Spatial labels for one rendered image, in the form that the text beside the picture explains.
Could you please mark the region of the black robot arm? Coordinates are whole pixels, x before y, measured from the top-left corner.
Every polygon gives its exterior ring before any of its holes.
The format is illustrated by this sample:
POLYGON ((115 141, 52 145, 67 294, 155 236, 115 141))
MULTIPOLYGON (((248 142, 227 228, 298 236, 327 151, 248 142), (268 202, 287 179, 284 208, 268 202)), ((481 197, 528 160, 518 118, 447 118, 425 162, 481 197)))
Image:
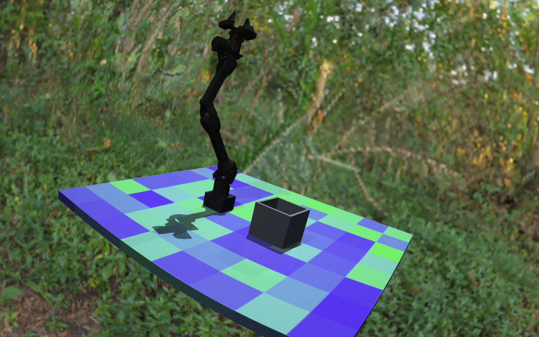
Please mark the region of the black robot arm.
MULTIPOLYGON (((246 37, 250 36, 254 31, 253 26, 245 24, 238 26, 235 32, 238 38, 241 36, 243 40, 246 40, 246 37)), ((211 47, 211 51, 218 52, 219 61, 216 67, 216 73, 200 100, 201 107, 199 113, 201 117, 200 123, 208 133, 208 136, 210 136, 212 147, 218 158, 218 170, 212 174, 212 178, 215 181, 211 194, 226 197, 229 195, 230 185, 233 184, 238 169, 236 162, 227 156, 222 137, 219 133, 221 124, 213 102, 227 76, 237 67, 237 60, 242 58, 243 55, 240 55, 241 43, 229 41, 219 36, 214 37, 211 47)))

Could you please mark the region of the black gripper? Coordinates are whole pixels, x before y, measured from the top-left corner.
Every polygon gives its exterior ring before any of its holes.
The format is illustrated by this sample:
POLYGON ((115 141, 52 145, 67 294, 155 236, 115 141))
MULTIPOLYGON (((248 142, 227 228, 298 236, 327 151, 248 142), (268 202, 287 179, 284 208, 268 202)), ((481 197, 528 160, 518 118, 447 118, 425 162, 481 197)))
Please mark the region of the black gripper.
MULTIPOLYGON (((230 29, 230 30, 231 30, 231 31, 229 31, 230 37, 229 37, 229 39, 227 39, 227 40, 229 40, 229 41, 237 41, 238 43, 243 43, 244 40, 242 39, 242 37, 240 36, 240 37, 238 38, 238 37, 236 36, 236 32, 235 32, 235 31, 236 31, 236 27, 234 26, 234 22, 236 22, 236 21, 234 21, 235 15, 236 15, 236 12, 234 11, 234 12, 231 14, 231 16, 228 17, 228 18, 226 19, 226 21, 220 21, 218 26, 219 26, 220 28, 224 29, 224 30, 226 30, 226 29, 230 29)), ((244 25, 245 25, 245 24, 250 25, 249 18, 246 19, 244 25)), ((247 37, 246 37, 246 40, 247 40, 247 41, 248 41, 248 40, 254 40, 254 39, 256 38, 256 36, 257 36, 257 33, 253 32, 250 36, 247 36, 247 37)))

